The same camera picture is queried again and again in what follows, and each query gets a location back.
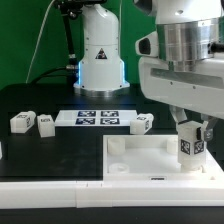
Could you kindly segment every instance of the black table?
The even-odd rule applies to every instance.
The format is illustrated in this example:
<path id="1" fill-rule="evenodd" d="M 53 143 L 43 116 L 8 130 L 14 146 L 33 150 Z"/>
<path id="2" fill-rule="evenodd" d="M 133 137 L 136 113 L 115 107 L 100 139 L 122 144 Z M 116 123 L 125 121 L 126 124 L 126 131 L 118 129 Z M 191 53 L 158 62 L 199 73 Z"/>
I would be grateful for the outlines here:
<path id="1" fill-rule="evenodd" d="M 145 99 L 139 85 L 111 99 L 74 95 L 66 85 L 11 85 L 0 91 L 0 181 L 102 180 L 103 135 L 128 135 L 128 127 L 60 127 L 56 137 L 39 136 L 37 125 L 26 134 L 11 134 L 9 120 L 21 111 L 50 114 L 60 110 L 136 110 L 155 116 L 149 134 L 174 134 L 168 105 Z M 199 121 L 200 115 L 189 113 Z M 224 168 L 224 122 L 215 128 L 209 150 Z M 0 223 L 221 223 L 223 208 L 97 208 L 1 210 Z"/>

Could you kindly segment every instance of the metal cylinder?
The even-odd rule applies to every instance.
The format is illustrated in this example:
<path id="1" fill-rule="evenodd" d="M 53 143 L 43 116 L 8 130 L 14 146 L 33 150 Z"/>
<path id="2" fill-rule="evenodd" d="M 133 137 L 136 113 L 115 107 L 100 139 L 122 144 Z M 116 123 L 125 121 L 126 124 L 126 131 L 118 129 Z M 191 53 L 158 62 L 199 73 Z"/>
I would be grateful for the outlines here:
<path id="1" fill-rule="evenodd" d="M 157 25 L 159 58 L 176 72 L 194 71 L 197 60 L 213 57 L 210 44 L 223 40 L 224 19 Z"/>

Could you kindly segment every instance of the white platform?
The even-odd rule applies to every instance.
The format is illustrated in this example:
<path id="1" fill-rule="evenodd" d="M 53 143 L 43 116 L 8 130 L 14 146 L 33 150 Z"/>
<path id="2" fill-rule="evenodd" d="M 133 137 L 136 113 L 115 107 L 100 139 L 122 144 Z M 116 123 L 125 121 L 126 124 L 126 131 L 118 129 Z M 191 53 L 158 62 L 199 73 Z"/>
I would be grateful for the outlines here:
<path id="1" fill-rule="evenodd" d="M 181 173 L 166 152 L 170 136 L 120 136 L 126 152 L 119 156 L 107 153 L 110 137 L 103 181 L 0 183 L 0 208 L 224 206 L 224 174 L 209 152 L 202 173 Z M 116 163 L 129 173 L 109 173 Z"/>
<path id="2" fill-rule="evenodd" d="M 61 110 L 55 126 L 130 126 L 130 121 L 136 118 L 135 110 Z"/>

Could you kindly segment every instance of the white cube with black marker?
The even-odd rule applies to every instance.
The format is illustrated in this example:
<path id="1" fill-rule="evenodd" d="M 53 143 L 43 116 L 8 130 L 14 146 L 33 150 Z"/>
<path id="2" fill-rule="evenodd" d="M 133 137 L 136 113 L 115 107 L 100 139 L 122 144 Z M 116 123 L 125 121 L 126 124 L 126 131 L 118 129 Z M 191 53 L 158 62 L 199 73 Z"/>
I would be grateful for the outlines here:
<path id="1" fill-rule="evenodd" d="M 55 124 L 51 115 L 42 114 L 38 116 L 37 123 L 41 138 L 55 136 Z"/>
<path id="2" fill-rule="evenodd" d="M 10 120 L 11 133 L 26 133 L 35 123 L 33 111 L 21 112 Z"/>
<path id="3" fill-rule="evenodd" d="M 182 172 L 200 171 L 206 163 L 207 144 L 197 136 L 201 125 L 190 121 L 177 126 L 178 162 L 182 165 Z"/>
<path id="4" fill-rule="evenodd" d="M 144 135 L 152 128 L 153 120 L 152 114 L 139 114 L 135 120 L 130 122 L 130 134 Z"/>

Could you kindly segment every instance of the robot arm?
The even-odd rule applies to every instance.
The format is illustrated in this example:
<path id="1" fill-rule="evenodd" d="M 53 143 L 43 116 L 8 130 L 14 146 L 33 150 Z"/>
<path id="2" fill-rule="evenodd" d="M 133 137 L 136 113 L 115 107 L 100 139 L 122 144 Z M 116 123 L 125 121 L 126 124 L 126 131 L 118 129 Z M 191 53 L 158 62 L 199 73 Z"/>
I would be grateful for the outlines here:
<path id="1" fill-rule="evenodd" d="M 223 0 L 134 0 L 156 31 L 136 42 L 141 89 L 146 98 L 170 105 L 179 136 L 178 161 L 196 170 L 206 161 L 206 142 L 224 119 Z M 188 121 L 184 109 L 202 114 Z"/>

